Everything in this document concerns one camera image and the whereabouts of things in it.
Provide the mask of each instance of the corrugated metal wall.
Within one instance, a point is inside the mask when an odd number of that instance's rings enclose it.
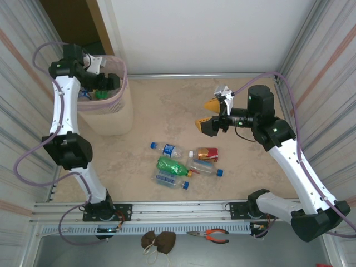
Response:
[[[44,42],[57,39],[36,1],[0,4],[0,266],[19,266],[26,227],[36,201],[47,199],[49,188],[27,186],[16,179],[15,160],[48,135],[53,114],[51,81],[31,64],[32,53]],[[38,57],[49,66],[60,55],[45,48]],[[20,164],[29,180],[53,180],[56,164],[45,150]]]
[[[284,74],[298,102],[304,153],[327,188],[352,207],[356,223],[356,1],[324,3]],[[285,86],[281,92],[292,117]],[[344,224],[339,231],[353,233]],[[356,266],[356,240],[340,242]]]

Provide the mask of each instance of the water bottle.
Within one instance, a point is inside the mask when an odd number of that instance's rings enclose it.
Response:
[[[181,157],[183,155],[184,149],[180,146],[173,146],[163,142],[152,142],[151,148],[157,150],[160,154],[167,157]]]
[[[164,185],[173,189],[183,188],[185,190],[189,187],[189,182],[183,181],[181,176],[170,174],[166,171],[158,170],[152,177],[152,179],[160,185]]]
[[[203,160],[188,159],[186,166],[196,174],[222,176],[224,173],[223,170],[215,168],[212,163]]]

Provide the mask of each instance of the pliers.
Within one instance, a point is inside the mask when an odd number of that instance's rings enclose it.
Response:
[[[224,230],[224,229],[220,229],[220,228],[216,228],[216,229],[211,229],[211,230],[206,230],[205,232],[199,232],[199,231],[192,231],[192,232],[187,232],[187,234],[189,235],[195,235],[195,236],[204,236],[206,240],[217,243],[217,244],[226,244],[229,242],[228,239],[225,240],[219,240],[219,239],[215,239],[212,238],[210,236],[210,234],[212,233],[224,233],[224,234],[229,234],[228,231]]]

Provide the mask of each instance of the brown bag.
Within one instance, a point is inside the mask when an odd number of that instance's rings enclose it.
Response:
[[[145,249],[153,241],[155,241],[154,246],[157,246],[158,252],[168,254],[174,247],[176,234],[173,232],[162,232],[156,237],[154,231],[147,232],[141,238],[141,246]]]

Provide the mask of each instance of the gray floor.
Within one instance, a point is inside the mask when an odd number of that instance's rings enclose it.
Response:
[[[298,239],[290,225],[277,222],[264,240],[250,235],[229,235],[230,242],[214,244],[204,238],[177,235],[169,258],[174,267],[190,266],[315,266],[329,264],[321,239],[305,243]],[[92,241],[93,237],[70,236],[75,241]],[[108,243],[92,246],[72,246],[59,236],[42,239],[35,266],[145,266],[140,235],[114,236]],[[159,254],[154,267],[167,266],[167,259]]]

